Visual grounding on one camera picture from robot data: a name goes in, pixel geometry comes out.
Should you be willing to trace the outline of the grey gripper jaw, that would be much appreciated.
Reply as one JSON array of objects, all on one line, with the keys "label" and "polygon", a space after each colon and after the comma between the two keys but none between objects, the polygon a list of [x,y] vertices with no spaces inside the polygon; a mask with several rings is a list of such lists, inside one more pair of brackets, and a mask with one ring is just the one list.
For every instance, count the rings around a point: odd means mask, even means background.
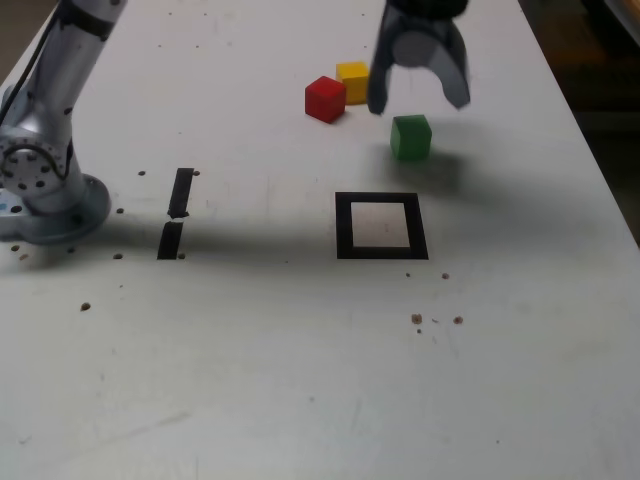
[{"label": "grey gripper jaw", "polygon": [[470,103],[466,47],[452,21],[426,22],[407,30],[395,40],[393,56],[401,67],[435,74],[446,100],[456,109]]}]

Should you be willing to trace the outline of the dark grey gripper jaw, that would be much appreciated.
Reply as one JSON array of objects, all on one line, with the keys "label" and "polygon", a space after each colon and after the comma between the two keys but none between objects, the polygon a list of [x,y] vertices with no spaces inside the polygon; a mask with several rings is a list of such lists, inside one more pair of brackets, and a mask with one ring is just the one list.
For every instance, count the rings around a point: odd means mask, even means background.
[{"label": "dark grey gripper jaw", "polygon": [[389,75],[395,64],[393,46],[400,33],[400,12],[385,9],[370,66],[367,106],[374,115],[382,115],[388,101]]}]

